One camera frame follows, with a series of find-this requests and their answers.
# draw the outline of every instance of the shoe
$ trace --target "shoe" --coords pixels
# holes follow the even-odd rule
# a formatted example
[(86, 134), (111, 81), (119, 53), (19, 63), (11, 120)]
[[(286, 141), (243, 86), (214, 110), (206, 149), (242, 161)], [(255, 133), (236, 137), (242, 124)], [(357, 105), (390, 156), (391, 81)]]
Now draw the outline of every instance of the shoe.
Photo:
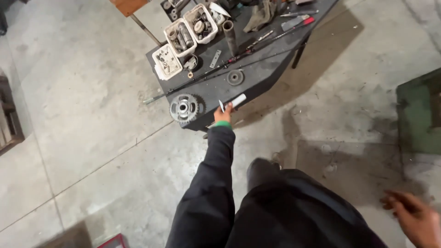
[(279, 152), (275, 152), (272, 154), (270, 162), (272, 165), (274, 165), (275, 167), (278, 167), (280, 170), (283, 169), (281, 161), (282, 160), (281, 160)]

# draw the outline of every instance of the person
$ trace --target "person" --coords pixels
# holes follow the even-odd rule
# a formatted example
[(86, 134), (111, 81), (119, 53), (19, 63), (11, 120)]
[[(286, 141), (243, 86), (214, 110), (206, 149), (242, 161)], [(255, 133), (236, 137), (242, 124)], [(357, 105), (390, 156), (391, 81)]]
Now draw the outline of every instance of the person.
[[(255, 159), (235, 214), (231, 103), (214, 113), (205, 159), (176, 208), (167, 248), (386, 247), (347, 201), (297, 169)], [(412, 194), (386, 191), (383, 208), (418, 248), (441, 248), (437, 212)]]

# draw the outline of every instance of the gear sprocket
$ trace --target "gear sprocket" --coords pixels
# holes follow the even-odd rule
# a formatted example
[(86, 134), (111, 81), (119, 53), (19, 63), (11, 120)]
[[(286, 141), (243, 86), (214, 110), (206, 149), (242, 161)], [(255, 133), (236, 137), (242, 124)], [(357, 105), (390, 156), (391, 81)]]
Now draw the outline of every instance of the gear sprocket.
[(179, 94), (170, 103), (170, 115), (182, 124), (196, 119), (199, 112), (199, 103), (191, 94)]

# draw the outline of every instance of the metal pole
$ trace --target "metal pole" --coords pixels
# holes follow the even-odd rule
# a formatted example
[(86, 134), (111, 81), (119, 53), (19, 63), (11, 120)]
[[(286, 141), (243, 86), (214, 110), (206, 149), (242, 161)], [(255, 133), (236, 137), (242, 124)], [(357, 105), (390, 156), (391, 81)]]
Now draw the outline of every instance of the metal pole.
[(136, 22), (136, 24), (138, 24), (138, 26), (140, 26), (142, 28), (142, 30), (144, 30), (144, 32), (146, 32), (150, 38), (152, 38), (152, 40), (158, 45), (158, 46), (162, 46), (162, 43), (159, 42), (158, 39), (156, 39), (156, 37), (152, 34), (152, 32), (150, 32), (146, 26), (144, 26), (144, 24), (134, 15), (130, 15), (130, 17)]

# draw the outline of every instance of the black table top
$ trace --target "black table top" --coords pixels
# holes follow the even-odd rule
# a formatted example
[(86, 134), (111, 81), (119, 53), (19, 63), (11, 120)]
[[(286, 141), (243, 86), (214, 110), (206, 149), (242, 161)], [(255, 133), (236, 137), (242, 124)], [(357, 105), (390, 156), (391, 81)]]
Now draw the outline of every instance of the black table top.
[[(273, 42), (267, 47), (258, 50), (255, 54), (245, 57), (238, 62), (230, 65), (227, 69), (222, 69), (214, 73), (214, 75), (219, 74), (237, 68), (241, 65), (247, 65), (255, 61), (264, 59), (257, 63), (243, 66), (241, 68), (243, 69), (243, 73), (245, 76), (245, 80), (242, 84), (238, 86), (231, 86), (226, 80), (227, 74), (223, 74), (204, 82), (200, 81), (195, 85), (192, 85), (188, 88), (182, 89), (167, 96), (167, 100), (168, 102), (170, 102), (176, 95), (187, 93), (200, 96), (200, 98), (202, 98), (204, 102), (205, 109), (203, 110), (203, 113), (199, 114), (196, 120), (188, 124), (181, 124), (181, 127), (195, 131), (201, 130), (203, 127), (210, 125), (214, 121), (213, 112), (219, 106), (219, 100), (221, 100), (222, 102), (228, 102), (238, 95), (244, 93), (247, 96), (247, 100), (242, 104), (245, 104), (246, 102), (251, 101), (262, 93), (268, 91), (285, 71), (288, 63), (293, 58), (296, 49), (299, 48), (302, 42), (308, 37), (308, 35), (318, 25), (318, 23), (328, 14), (328, 12), (337, 1), (338, 0), (316, 0), (313, 3), (305, 4), (302, 6), (297, 6), (295, 3), (284, 3), (285, 6), (289, 6), (289, 9), (285, 12), (295, 12), (303, 10), (319, 10), (319, 12), (313, 15), (315, 21), (310, 25), (294, 31), (292, 34), (286, 35), (285, 37)], [(239, 46), (239, 51), (244, 50), (250, 43), (258, 39), (260, 36), (266, 34), (270, 30), (273, 30), (274, 32), (266, 39), (275, 37), (283, 33), (281, 24), (292, 19), (287, 17), (279, 17), (279, 13), (269, 25), (265, 26), (258, 32), (245, 33), (243, 32), (243, 28), (248, 24), (251, 16), (251, 9), (252, 7), (243, 6), (241, 8), (235, 8), (230, 11), (230, 15), (233, 18), (234, 30), (236, 33), (236, 40)], [(156, 47), (146, 54), (147, 59), (157, 79), (158, 77), (154, 70), (155, 62), (152, 58), (152, 53), (158, 49), (159, 47)], [(212, 40), (209, 44), (198, 44), (195, 54), (199, 56), (199, 61), (202, 60), (202, 67), (194, 73), (195, 77), (211, 69), (209, 65), (211, 64), (211, 61), (213, 60), (213, 57), (217, 50), (222, 51), (222, 53), (220, 54), (216, 66), (222, 63), (222, 61), (226, 61), (231, 57), (227, 41), (224, 38), (223, 34), (218, 34), (215, 39)], [(187, 77), (187, 74), (187, 71), (182, 71), (168, 81), (160, 79), (158, 79), (158, 81), (162, 90), (166, 92), (169, 89), (188, 81), (189, 78)]]

